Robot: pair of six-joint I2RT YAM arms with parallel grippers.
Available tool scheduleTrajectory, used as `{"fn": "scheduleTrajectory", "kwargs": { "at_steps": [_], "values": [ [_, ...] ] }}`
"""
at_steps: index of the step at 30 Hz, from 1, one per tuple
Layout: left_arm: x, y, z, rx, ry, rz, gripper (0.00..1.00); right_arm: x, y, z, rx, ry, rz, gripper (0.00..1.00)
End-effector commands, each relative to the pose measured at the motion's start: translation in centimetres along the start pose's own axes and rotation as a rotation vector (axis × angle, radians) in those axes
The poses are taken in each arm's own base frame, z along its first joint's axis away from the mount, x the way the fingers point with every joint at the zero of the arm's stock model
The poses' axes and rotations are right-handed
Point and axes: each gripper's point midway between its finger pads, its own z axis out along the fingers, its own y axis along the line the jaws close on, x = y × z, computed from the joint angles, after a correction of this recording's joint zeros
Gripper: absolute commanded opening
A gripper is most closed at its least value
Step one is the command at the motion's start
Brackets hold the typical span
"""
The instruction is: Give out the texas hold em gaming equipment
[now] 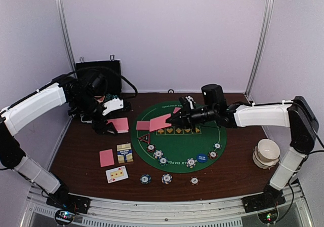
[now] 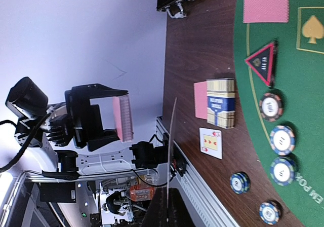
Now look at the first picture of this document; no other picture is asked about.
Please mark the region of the red-backed card deck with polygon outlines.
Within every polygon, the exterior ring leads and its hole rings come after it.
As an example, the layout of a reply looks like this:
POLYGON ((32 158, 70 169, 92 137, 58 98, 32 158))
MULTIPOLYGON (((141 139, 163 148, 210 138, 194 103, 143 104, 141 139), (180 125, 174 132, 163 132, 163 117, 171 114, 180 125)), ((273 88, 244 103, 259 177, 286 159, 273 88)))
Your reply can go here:
POLYGON ((107 123, 113 123, 117 133, 128 133, 129 131, 128 118, 110 119, 107 123))

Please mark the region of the red checkered playing card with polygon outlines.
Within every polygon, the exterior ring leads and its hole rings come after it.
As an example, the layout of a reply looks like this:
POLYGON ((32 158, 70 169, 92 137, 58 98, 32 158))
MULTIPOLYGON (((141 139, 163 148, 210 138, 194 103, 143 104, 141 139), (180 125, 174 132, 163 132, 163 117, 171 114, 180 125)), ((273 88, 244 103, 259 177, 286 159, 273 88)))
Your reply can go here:
POLYGON ((136 130, 149 130, 150 121, 137 121, 136 130))

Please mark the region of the triangular black red dealer button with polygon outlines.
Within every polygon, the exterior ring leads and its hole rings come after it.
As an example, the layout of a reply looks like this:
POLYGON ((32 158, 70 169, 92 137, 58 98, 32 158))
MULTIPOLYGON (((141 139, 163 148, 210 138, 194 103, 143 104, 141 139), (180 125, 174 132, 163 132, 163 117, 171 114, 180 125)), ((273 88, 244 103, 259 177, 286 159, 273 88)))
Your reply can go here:
POLYGON ((138 137, 138 140, 140 142, 146 143, 146 144, 150 144, 150 133, 144 134, 142 136, 138 137))

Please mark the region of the brown orange chip stack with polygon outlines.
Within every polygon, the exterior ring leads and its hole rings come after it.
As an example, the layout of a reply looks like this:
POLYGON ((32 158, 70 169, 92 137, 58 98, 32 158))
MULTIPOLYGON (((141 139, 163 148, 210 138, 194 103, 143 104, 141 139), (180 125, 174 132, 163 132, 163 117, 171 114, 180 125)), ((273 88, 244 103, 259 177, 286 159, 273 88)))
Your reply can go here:
POLYGON ((191 185, 198 185, 199 184, 199 178, 191 177, 189 182, 190 182, 191 185))

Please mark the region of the blue tan chip stack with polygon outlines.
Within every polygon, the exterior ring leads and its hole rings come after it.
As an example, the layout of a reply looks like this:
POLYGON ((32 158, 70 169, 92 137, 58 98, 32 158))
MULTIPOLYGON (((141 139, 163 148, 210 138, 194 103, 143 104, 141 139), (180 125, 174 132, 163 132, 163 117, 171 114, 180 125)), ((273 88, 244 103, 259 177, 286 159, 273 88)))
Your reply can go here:
POLYGON ((173 180, 172 175, 170 175, 170 174, 168 174, 168 173, 164 174, 164 175, 161 177, 161 182, 162 182, 163 184, 170 184, 170 183, 172 182, 172 180, 173 180))

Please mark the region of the blue green chip stack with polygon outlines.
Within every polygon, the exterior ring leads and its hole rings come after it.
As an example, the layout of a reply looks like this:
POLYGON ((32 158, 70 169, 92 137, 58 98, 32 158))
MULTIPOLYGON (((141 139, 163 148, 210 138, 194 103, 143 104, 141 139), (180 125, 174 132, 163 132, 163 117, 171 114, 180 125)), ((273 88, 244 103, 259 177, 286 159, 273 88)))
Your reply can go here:
POLYGON ((140 177, 140 183, 141 184, 149 184, 149 183, 151 183, 151 176, 149 174, 143 174, 140 177))

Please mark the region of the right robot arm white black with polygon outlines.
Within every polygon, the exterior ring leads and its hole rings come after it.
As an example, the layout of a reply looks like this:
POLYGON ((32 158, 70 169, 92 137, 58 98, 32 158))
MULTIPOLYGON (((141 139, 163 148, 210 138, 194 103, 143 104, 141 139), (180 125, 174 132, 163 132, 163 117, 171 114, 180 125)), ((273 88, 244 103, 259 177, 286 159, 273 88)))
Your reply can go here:
POLYGON ((266 208, 279 199, 282 189, 312 153, 315 143, 322 142, 317 133, 318 120, 302 96, 269 104, 238 102, 227 105, 223 96, 205 93, 203 107, 196 107, 191 96, 181 97, 179 101, 182 108, 166 122, 183 129, 210 121, 225 128, 281 126, 290 129, 290 148, 259 198, 260 204, 266 208))

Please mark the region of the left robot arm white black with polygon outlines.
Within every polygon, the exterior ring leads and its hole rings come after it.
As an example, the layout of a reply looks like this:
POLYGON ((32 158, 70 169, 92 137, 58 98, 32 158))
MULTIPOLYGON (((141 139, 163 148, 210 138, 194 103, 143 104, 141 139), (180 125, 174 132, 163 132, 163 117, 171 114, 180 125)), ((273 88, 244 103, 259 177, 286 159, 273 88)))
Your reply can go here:
POLYGON ((100 68, 85 68, 81 78, 73 73, 62 74, 40 89, 1 110, 1 164, 3 170, 14 170, 32 183, 38 185, 62 209, 69 208, 73 198, 68 187, 38 162, 34 161, 20 147, 15 135, 38 117, 48 111, 68 104, 68 114, 89 117, 97 134, 117 134, 113 123, 108 122, 111 113, 129 111, 131 104, 126 99, 112 98, 99 102, 98 96, 105 96, 109 85, 100 68))

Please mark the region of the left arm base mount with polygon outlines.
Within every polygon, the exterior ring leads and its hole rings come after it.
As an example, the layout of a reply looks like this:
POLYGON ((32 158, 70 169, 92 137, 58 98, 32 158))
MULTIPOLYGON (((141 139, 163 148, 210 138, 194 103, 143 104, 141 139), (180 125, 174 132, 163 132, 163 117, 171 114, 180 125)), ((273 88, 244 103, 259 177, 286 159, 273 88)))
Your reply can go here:
POLYGON ((46 204, 58 208, 54 214, 54 220, 57 224, 66 226, 71 224, 80 214, 87 214, 91 200, 87 197, 69 195, 67 203, 58 203, 50 197, 47 197, 46 204))

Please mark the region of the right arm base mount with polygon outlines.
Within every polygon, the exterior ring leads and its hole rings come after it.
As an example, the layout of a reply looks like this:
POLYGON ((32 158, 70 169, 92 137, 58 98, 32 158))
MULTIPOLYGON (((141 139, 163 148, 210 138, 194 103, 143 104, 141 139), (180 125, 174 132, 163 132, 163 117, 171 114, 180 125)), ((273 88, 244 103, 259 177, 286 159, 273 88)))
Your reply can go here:
POLYGON ((279 218, 278 206, 286 203, 284 197, 273 199, 265 194, 251 195, 242 198, 245 213, 256 212, 263 224, 273 224, 279 218))

